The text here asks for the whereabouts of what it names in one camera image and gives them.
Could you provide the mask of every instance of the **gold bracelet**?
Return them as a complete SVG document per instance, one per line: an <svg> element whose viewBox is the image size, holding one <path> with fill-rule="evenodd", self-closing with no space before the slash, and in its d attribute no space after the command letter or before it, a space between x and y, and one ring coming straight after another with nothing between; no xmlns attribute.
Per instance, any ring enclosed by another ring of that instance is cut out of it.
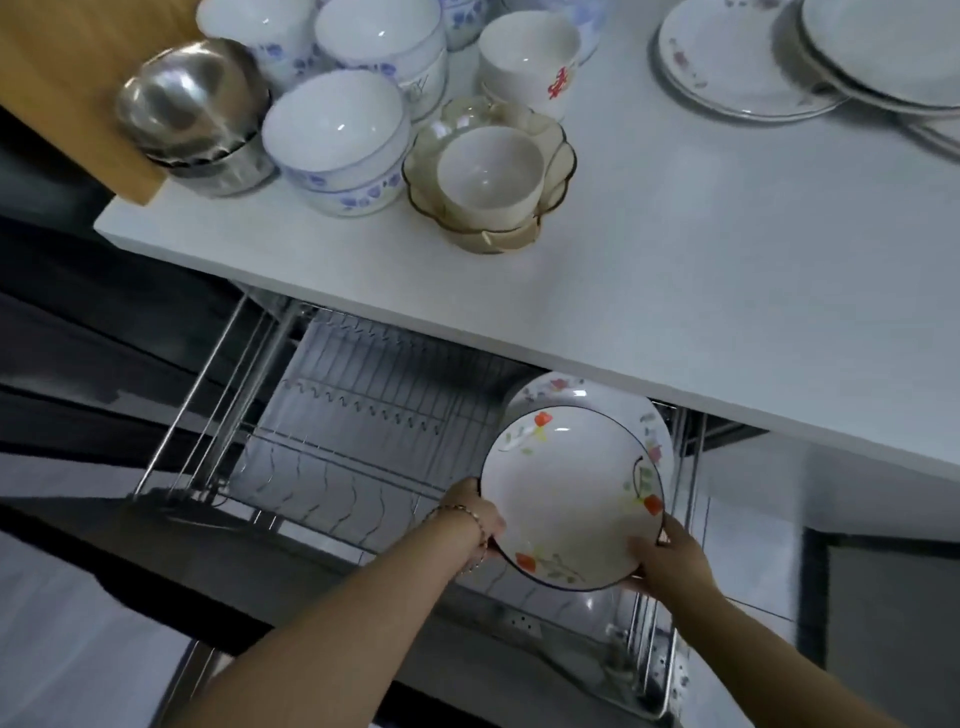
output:
<svg viewBox="0 0 960 728"><path fill-rule="evenodd" d="M487 529L483 527L483 522L480 520L480 517L477 516L475 513L473 513L473 511L471 511L465 505L438 505L436 508L433 509L430 515L427 516L427 518L433 518L440 511L460 511L462 513L466 513L474 521L476 521L477 527L480 529L479 546L483 547L483 553L480 554L480 558L477 559L477 561L474 564L471 564L468 567L464 567L463 570L460 572L461 574L470 573L471 571L479 567L481 564L483 564L483 560L487 557L487 543L490 540L490 536L487 534Z"/></svg>

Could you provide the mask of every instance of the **person's right arm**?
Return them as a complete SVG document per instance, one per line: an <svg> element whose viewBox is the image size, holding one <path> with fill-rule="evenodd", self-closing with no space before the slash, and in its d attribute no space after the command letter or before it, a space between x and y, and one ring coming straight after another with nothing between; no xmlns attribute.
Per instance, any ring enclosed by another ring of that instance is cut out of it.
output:
<svg viewBox="0 0 960 728"><path fill-rule="evenodd" d="M756 728L903 728L733 606L696 540L670 516L663 527L668 546L631 542L642 576L625 586L662 602Z"/></svg>

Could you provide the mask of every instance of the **wooden panel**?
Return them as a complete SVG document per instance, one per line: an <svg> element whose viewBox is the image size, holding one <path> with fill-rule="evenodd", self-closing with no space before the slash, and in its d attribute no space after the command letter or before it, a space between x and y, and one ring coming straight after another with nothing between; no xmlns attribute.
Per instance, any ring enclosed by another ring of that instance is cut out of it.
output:
<svg viewBox="0 0 960 728"><path fill-rule="evenodd" d="M165 48L202 37L198 0L3 0L0 104L113 192L145 205L165 175L121 135L120 85Z"/></svg>

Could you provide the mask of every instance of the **forearm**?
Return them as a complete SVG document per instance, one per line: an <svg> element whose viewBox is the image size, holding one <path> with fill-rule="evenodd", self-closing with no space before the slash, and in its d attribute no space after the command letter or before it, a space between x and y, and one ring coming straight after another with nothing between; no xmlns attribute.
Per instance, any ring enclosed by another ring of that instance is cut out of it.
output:
<svg viewBox="0 0 960 728"><path fill-rule="evenodd" d="M719 593L683 604L681 635L757 728L902 728Z"/></svg>
<svg viewBox="0 0 960 728"><path fill-rule="evenodd" d="M366 728L478 539L463 513L425 523L244 654L178 728Z"/></svg>

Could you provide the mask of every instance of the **white countertop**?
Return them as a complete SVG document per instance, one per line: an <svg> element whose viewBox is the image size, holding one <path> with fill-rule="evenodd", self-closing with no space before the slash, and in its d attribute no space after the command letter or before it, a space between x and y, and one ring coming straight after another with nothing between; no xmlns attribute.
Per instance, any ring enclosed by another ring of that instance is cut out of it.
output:
<svg viewBox="0 0 960 728"><path fill-rule="evenodd" d="M620 0L535 246L476 256L401 200L326 218L283 181L114 200L117 246L960 480L960 164L847 105L764 127L670 95L670 2ZM467 87L475 50L453 57Z"/></svg>

